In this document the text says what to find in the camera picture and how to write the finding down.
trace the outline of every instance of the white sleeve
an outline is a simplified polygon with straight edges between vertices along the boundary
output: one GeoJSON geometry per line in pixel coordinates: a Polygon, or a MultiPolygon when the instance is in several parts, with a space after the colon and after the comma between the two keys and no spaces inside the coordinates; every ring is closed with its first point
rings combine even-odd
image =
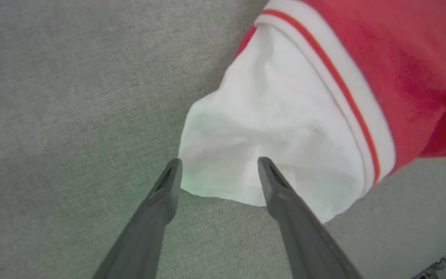
{"type": "Polygon", "coordinates": [[[181,187],[264,206],[258,157],[274,161],[323,223],[366,193],[347,120],[299,48],[269,25],[257,28],[220,88],[191,107],[181,187]]]}

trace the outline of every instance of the cloth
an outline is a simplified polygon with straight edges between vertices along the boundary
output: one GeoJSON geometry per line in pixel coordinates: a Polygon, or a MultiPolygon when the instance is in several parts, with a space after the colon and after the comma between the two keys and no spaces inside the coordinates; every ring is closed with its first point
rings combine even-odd
{"type": "Polygon", "coordinates": [[[416,157],[446,155],[446,4],[375,6],[271,0],[189,111],[182,188],[264,205],[266,156],[326,222],[416,157]]]}

